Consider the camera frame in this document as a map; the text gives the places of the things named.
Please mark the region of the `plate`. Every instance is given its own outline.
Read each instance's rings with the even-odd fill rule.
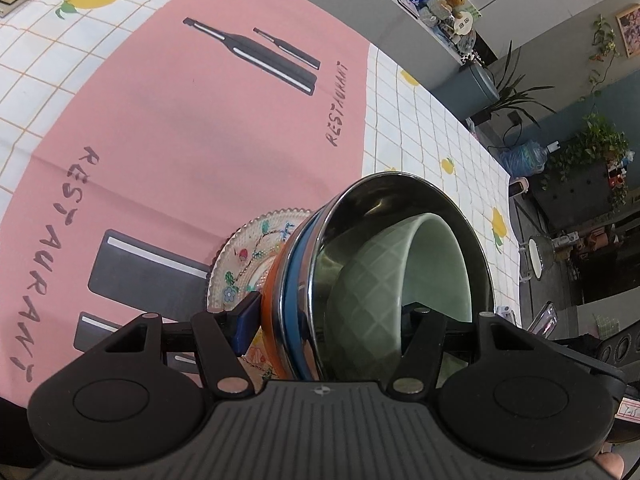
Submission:
[[[276,255],[296,227],[311,215],[307,209],[281,209],[251,220],[226,242],[209,279],[207,310],[232,310],[252,290],[260,291]],[[258,330],[242,360],[274,377]]]

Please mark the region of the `trash can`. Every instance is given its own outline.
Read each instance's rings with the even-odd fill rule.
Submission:
[[[431,94],[461,123],[500,98],[491,76],[476,63],[465,67]]]

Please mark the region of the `blue wall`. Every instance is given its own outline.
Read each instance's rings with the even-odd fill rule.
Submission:
[[[555,140],[562,145],[563,140],[570,139],[582,129],[583,117],[591,111],[594,102],[596,110],[625,133],[629,149],[636,152],[636,160],[628,167],[626,185],[629,189],[640,187],[640,70],[607,86],[597,98],[575,102],[557,114],[548,115],[538,121],[540,128],[535,124],[527,126],[518,144],[533,139],[542,146]],[[516,135],[507,137],[507,145],[515,140]]]

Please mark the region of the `picture frame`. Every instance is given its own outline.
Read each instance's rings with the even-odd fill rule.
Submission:
[[[640,54],[640,4],[616,15],[627,57]]]

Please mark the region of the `gray ribbed panel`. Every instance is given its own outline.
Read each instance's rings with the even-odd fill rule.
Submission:
[[[590,461],[556,472],[505,470],[457,448],[425,406],[391,400],[372,383],[327,383],[322,396],[319,386],[270,381],[253,399],[219,405],[190,443],[147,465],[98,471],[52,462],[32,478],[610,480]]]

